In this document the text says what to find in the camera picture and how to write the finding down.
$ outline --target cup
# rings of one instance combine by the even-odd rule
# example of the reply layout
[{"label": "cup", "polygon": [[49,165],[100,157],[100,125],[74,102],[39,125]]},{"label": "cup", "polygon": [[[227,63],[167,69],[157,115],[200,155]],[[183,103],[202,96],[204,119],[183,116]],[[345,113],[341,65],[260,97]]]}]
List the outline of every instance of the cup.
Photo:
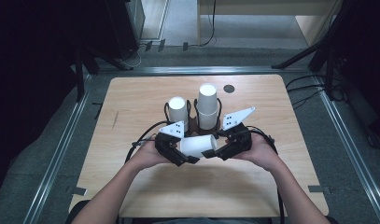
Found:
[{"label": "cup", "polygon": [[202,152],[213,149],[217,150],[217,140],[212,135],[183,138],[180,141],[180,151],[186,156],[201,158]]},{"label": "cup", "polygon": [[169,100],[169,120],[172,122],[184,121],[184,132],[189,128],[189,117],[187,103],[180,96],[175,96]]},{"label": "cup", "polygon": [[211,83],[205,83],[199,89],[197,109],[206,115],[217,111],[217,89]]},{"label": "cup", "polygon": [[199,127],[203,130],[210,130],[214,127],[216,127],[217,124],[217,114],[218,111],[216,110],[213,114],[206,115],[200,111],[198,111],[199,118],[196,120],[198,122],[199,120]]}]

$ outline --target black stand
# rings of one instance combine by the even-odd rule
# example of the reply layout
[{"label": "black stand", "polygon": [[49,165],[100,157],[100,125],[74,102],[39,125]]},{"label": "black stand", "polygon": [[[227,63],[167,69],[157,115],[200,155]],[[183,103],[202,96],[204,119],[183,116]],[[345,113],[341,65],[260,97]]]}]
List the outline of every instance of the black stand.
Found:
[{"label": "black stand", "polygon": [[272,65],[273,69],[285,69],[288,66],[298,62],[300,59],[308,56],[311,53],[315,52],[314,57],[311,62],[308,64],[309,71],[318,72],[325,62],[327,62],[327,71],[326,71],[326,93],[332,100],[332,79],[333,72],[335,68],[335,43],[339,42],[339,39],[343,37],[344,32],[343,28],[345,24],[348,24],[348,13],[352,11],[354,7],[354,2],[356,0],[344,0],[342,4],[341,11],[338,13],[335,21],[332,23],[329,31],[323,36],[323,38],[318,41],[314,46],[309,47],[308,49],[303,50],[292,58],[286,60],[283,63]]},{"label": "black stand", "polygon": [[77,102],[82,98],[85,93],[84,88],[84,74],[82,71],[82,64],[85,65],[88,72],[92,75],[97,75],[99,73],[99,65],[94,60],[92,56],[90,56],[89,52],[92,56],[99,57],[107,63],[110,63],[114,67],[119,70],[131,70],[132,68],[127,68],[125,65],[115,61],[114,59],[104,55],[104,53],[100,52],[97,49],[91,47],[83,47],[81,45],[76,46],[76,74],[77,74]]}]

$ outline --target wooden table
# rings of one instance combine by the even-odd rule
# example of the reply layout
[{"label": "wooden table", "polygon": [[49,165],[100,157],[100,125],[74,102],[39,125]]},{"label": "wooden table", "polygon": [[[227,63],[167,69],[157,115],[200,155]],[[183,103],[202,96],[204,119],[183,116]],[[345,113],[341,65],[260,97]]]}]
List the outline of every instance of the wooden table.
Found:
[{"label": "wooden table", "polygon": [[[275,139],[280,157],[303,190],[327,215],[303,135],[279,75],[118,77],[111,81],[70,209],[93,197],[124,163],[131,143],[152,124],[165,120],[163,105],[173,96],[193,102],[203,83],[218,88],[222,115],[256,107],[245,125],[257,126]],[[227,93],[225,85],[235,91]],[[222,147],[224,139],[218,140]],[[197,164],[161,164],[142,171],[120,210],[122,217],[278,217],[272,176],[248,161],[202,159]]]},{"label": "wooden table", "polygon": [[[213,0],[197,0],[198,45],[201,15],[213,15]],[[309,46],[327,29],[342,0],[218,0],[216,15],[294,15]]]}]

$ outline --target human hand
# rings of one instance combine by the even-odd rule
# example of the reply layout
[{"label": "human hand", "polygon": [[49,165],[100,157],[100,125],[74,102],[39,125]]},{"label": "human hand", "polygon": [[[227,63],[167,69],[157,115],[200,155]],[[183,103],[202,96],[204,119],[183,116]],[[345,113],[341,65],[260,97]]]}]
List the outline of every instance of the human hand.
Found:
[{"label": "human hand", "polygon": [[155,148],[155,138],[151,138],[128,160],[128,163],[135,165],[139,170],[144,170],[160,163],[170,163]]},{"label": "human hand", "polygon": [[271,172],[281,162],[280,158],[261,135],[252,133],[251,141],[250,150],[243,151],[232,158],[251,161],[264,170]]}]

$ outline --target human arm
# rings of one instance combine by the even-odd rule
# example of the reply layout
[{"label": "human arm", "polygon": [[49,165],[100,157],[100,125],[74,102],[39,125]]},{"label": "human arm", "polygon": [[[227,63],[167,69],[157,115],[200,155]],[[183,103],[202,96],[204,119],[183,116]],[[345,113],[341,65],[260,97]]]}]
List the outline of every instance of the human arm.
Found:
[{"label": "human arm", "polygon": [[169,161],[155,149],[154,142],[146,142],[87,203],[72,223],[114,223],[136,175],[141,170],[166,162]]},{"label": "human arm", "polygon": [[253,133],[252,147],[234,159],[251,161],[271,173],[292,223],[330,223],[305,194],[287,165],[262,136]]}]

